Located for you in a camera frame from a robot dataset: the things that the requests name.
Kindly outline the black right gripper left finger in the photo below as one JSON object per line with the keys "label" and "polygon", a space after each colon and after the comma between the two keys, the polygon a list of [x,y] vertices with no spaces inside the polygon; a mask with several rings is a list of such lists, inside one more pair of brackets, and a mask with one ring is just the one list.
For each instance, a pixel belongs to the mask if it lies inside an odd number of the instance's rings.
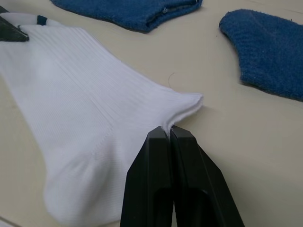
{"label": "black right gripper left finger", "polygon": [[170,227],[173,180],[169,139],[161,127],[147,134],[125,182],[122,227]]}

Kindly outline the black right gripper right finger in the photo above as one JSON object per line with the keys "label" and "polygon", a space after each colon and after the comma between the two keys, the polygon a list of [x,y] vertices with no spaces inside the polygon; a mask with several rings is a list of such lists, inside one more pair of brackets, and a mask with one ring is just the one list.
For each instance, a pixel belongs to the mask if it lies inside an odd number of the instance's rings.
{"label": "black right gripper right finger", "polygon": [[170,144],[177,226],[244,226],[221,170],[194,135],[174,126]]}

